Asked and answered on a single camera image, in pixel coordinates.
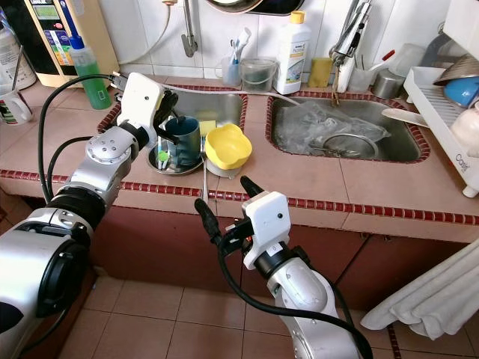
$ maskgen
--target blue mug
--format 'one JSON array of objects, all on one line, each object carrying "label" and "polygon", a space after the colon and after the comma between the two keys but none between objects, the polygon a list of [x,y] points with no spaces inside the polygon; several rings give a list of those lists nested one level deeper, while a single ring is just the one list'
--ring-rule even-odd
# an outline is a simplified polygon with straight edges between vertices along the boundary
[{"label": "blue mug", "polygon": [[191,166],[200,159],[200,123],[194,117],[171,118],[165,131],[178,138],[178,143],[168,143],[171,162],[178,166]]},{"label": "blue mug", "polygon": [[479,76],[450,80],[444,87],[444,95],[457,105],[468,108],[479,96]]}]

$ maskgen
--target white dish rack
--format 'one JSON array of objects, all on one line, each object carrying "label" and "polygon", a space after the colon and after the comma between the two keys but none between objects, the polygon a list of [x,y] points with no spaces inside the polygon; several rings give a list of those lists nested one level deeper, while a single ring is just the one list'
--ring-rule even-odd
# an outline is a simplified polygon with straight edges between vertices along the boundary
[{"label": "white dish rack", "polygon": [[434,67],[413,67],[404,88],[466,183],[463,194],[473,198],[479,193],[479,158],[469,157],[449,129],[464,110],[444,97],[442,86],[433,85],[444,71]]}]

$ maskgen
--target sink basin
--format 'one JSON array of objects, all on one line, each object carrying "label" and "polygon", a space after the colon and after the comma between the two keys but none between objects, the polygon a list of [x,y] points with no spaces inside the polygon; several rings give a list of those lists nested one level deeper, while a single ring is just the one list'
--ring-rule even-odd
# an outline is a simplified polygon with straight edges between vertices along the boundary
[{"label": "sink basin", "polygon": [[178,102],[174,109],[178,115],[187,115],[199,120],[216,120],[216,126],[227,123],[240,126],[243,97],[234,94],[202,94],[175,91]]},{"label": "sink basin", "polygon": [[[325,110],[333,109],[330,99],[305,97],[294,97],[294,99],[297,102],[314,101]],[[274,134],[276,132],[281,133],[282,131],[281,127],[277,128],[275,126],[275,119],[277,118],[278,112],[281,108],[291,106],[294,105],[282,99],[275,99],[272,102],[272,134],[269,140],[284,152],[288,151],[286,151],[286,149],[284,148],[281,148],[281,145],[275,139]],[[414,129],[415,126],[406,125],[405,123],[398,120],[392,120],[390,118],[382,116],[381,112],[385,108],[389,108],[389,106],[374,101],[353,99],[341,100],[341,104],[339,107],[339,109],[343,113],[348,114],[351,117],[359,117],[362,120],[366,120],[367,122],[382,126],[391,134],[391,137],[386,137],[376,142],[379,152],[374,158],[375,160],[390,162],[416,162],[418,160],[425,159],[426,157],[422,153],[420,146],[416,142],[415,137],[412,135],[411,132],[411,130]],[[421,143],[423,143],[421,147],[427,147],[427,143],[420,135],[420,132],[416,130],[416,133],[419,133],[418,136],[421,137]]]}]

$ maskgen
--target fork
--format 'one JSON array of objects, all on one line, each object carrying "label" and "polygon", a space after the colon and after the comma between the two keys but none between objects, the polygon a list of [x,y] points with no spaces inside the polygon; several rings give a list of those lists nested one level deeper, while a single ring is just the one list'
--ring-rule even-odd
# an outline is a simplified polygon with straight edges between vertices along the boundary
[{"label": "fork", "polygon": [[207,141],[206,136],[201,136],[200,140],[200,153],[203,159],[203,201],[208,204],[208,187],[207,187],[207,153],[205,150],[205,144]]}]

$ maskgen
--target blue bowl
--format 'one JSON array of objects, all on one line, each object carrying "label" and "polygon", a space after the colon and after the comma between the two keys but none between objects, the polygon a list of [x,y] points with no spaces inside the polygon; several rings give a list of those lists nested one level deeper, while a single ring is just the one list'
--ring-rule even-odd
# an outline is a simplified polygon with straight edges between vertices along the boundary
[{"label": "blue bowl", "polygon": [[444,95],[457,105],[468,108],[479,96],[479,76],[449,81],[444,87]]}]

